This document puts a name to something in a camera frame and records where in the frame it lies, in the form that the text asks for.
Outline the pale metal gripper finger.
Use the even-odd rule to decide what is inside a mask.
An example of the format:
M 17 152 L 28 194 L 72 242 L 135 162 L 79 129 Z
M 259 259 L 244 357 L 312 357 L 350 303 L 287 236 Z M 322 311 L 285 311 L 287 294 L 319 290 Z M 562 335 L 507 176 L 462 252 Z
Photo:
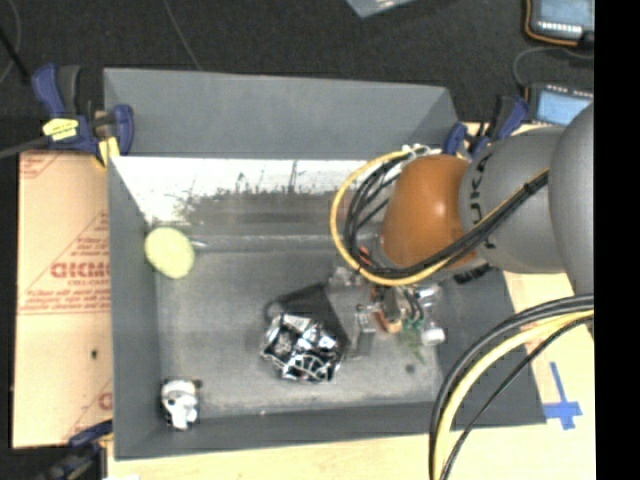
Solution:
M 356 357 L 369 356 L 376 337 L 376 327 L 367 311 L 358 311 L 355 315 L 355 345 Z
M 354 321 L 362 298 L 362 277 L 338 266 L 327 281 L 327 297 L 342 321 Z

